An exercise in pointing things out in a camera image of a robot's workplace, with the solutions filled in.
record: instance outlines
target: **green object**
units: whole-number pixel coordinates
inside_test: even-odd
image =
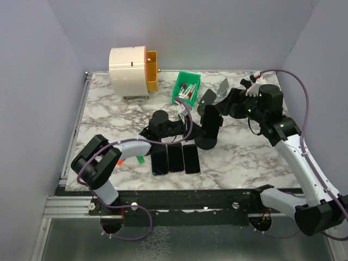
[[[195,92],[193,93],[192,100],[185,100],[181,99],[184,102],[187,102],[189,105],[193,107],[193,105],[196,102],[197,99],[197,93],[198,89],[201,85],[201,76],[199,74],[190,73],[190,72],[179,72],[178,79],[176,80],[174,89],[173,89],[173,95],[172,95],[172,102],[175,103],[175,97],[179,95],[180,89],[182,84],[186,84],[187,88],[190,86],[190,84],[196,84]]]
[[[140,164],[145,162],[143,156],[137,156],[136,158],[138,159],[138,162],[139,162]]]

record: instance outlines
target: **screw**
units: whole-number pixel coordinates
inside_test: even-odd
[[[133,207],[131,207],[132,210],[138,209],[138,204],[136,202],[133,202],[131,205],[133,206]]]
[[[232,207],[233,207],[234,209],[239,209],[239,203],[233,202],[233,203],[232,203]]]
[[[88,205],[89,210],[95,210],[95,208],[96,208],[96,205],[93,202]]]

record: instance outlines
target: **gray panel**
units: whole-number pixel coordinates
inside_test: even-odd
[[[84,71],[45,0],[1,1],[0,259],[30,260],[58,184]]]
[[[48,0],[86,71],[146,45],[161,69],[282,66],[318,0]]]
[[[320,1],[283,66],[306,84],[310,99],[307,145],[344,195],[348,193],[347,10],[347,0]],[[282,73],[279,82],[292,117],[302,125],[302,89]],[[347,236],[346,222],[341,228],[341,235]],[[348,243],[343,244],[348,253]]]
[[[296,231],[293,220],[276,217],[271,231]],[[136,236],[146,228],[126,228],[122,235]],[[155,227],[144,240],[127,242],[101,236],[98,220],[52,220],[43,260],[46,261],[212,261],[212,260],[334,260],[322,235],[272,239],[250,227]]]

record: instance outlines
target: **orange object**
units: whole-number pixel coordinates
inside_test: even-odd
[[[124,162],[124,159],[121,159],[117,162],[118,166],[120,166]]]
[[[150,59],[146,61],[146,85],[148,91],[158,91],[157,84],[157,53],[156,51],[147,51],[146,59]]]

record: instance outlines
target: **white cylindrical device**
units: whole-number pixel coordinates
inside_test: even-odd
[[[148,96],[158,91],[157,53],[146,46],[112,48],[109,56],[111,85],[118,96]]]

